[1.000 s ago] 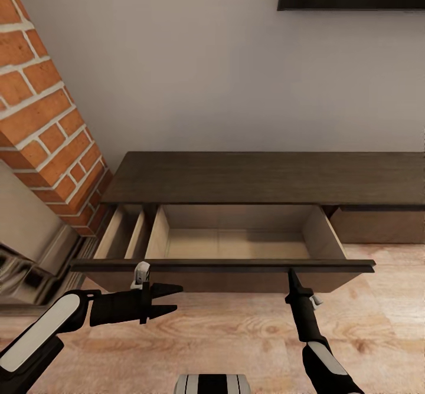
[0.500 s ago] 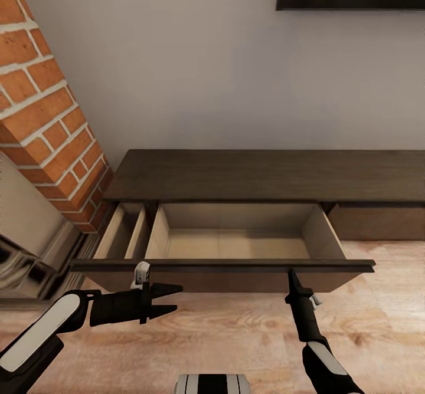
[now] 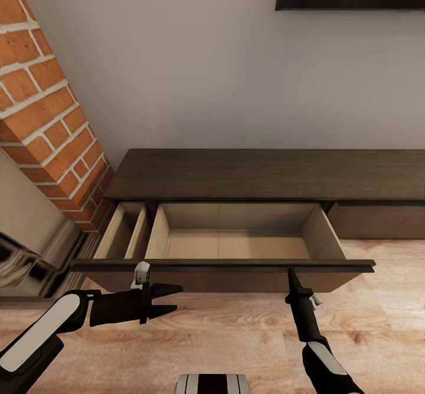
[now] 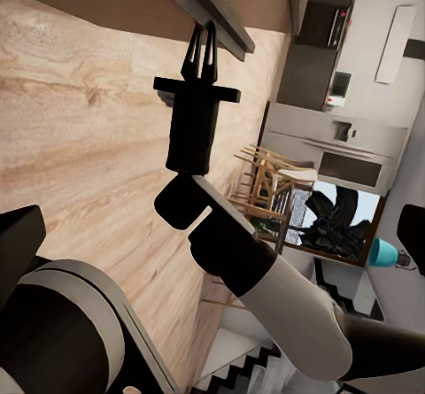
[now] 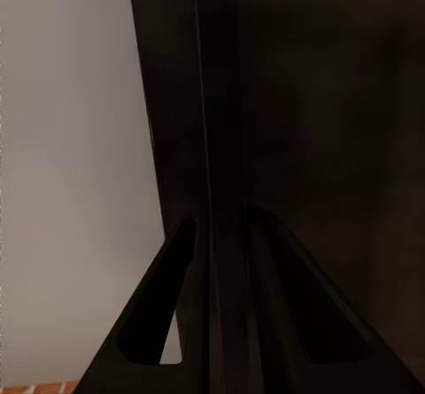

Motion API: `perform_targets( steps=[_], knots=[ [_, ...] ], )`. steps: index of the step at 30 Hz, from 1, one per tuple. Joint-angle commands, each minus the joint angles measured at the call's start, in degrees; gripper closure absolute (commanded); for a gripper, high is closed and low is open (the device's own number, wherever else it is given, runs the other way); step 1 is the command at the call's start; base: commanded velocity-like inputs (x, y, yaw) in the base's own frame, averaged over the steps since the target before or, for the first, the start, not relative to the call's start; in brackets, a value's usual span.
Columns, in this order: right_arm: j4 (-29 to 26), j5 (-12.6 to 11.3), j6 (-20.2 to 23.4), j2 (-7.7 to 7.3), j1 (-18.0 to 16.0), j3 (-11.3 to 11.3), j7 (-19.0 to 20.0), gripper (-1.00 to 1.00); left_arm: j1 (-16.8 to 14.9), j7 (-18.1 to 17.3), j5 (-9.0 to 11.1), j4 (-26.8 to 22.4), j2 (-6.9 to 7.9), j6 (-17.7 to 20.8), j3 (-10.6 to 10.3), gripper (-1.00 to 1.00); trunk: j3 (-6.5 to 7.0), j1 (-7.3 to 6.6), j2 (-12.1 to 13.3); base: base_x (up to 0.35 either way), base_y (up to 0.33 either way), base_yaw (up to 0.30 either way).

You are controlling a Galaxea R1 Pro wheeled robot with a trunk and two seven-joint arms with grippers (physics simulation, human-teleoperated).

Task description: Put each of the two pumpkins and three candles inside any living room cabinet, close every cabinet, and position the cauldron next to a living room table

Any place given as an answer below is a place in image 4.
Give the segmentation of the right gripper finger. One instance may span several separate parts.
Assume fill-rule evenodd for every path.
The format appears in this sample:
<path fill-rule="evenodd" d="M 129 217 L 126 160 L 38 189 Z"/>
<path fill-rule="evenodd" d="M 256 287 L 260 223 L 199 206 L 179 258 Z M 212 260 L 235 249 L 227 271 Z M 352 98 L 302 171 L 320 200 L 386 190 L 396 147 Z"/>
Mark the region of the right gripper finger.
<path fill-rule="evenodd" d="M 218 81 L 217 27 L 213 21 L 210 21 L 201 76 L 207 85 L 213 85 Z"/>
<path fill-rule="evenodd" d="M 194 33 L 189 43 L 186 58 L 184 59 L 184 63 L 182 65 L 181 75 L 185 81 L 192 81 L 195 83 L 202 83 L 207 85 L 207 82 L 204 82 L 202 76 L 198 78 L 202 38 L 203 29 L 201 27 L 195 27 Z"/>

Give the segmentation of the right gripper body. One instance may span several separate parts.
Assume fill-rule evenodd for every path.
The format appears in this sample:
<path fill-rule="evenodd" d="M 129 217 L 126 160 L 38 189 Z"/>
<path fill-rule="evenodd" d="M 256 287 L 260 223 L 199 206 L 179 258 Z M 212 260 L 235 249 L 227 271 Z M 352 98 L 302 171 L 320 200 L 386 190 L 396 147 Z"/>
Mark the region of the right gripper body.
<path fill-rule="evenodd" d="M 169 138 L 176 143 L 211 146 L 214 142 L 220 101 L 240 103 L 242 91 L 156 77 L 154 89 L 174 93 Z"/>

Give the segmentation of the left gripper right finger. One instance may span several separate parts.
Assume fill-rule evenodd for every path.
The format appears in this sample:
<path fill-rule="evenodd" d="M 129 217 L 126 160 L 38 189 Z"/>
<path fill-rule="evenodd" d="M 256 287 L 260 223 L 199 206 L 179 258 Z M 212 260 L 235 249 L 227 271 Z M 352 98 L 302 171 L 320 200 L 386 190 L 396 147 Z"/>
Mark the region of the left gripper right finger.
<path fill-rule="evenodd" d="M 425 275 L 425 208 L 404 205 L 398 221 L 397 236 Z"/>

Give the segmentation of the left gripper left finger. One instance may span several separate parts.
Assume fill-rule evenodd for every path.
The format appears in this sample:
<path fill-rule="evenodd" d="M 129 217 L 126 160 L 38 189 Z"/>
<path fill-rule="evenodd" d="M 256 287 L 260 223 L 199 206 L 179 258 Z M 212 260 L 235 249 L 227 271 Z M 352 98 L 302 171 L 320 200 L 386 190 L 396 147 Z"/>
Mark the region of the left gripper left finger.
<path fill-rule="evenodd" d="M 0 310 L 46 237 L 39 205 L 0 214 Z"/>

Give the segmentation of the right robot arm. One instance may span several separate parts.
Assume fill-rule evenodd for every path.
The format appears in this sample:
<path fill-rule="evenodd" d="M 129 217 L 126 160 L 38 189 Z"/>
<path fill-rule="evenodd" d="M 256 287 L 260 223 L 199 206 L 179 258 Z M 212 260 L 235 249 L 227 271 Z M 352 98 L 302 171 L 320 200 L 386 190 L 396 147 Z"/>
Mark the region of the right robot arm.
<path fill-rule="evenodd" d="M 262 323 L 301 373 L 342 382 L 367 394 L 425 394 L 425 335 L 347 315 L 298 272 L 206 180 L 220 101 L 240 103 L 242 91 L 218 81 L 217 27 L 210 21 L 201 77 L 203 29 L 195 27 L 182 65 L 185 81 L 156 77 L 154 89 L 173 108 L 166 168 L 177 176 L 159 192 L 154 210 L 186 230 L 194 260 L 219 276 Z"/>

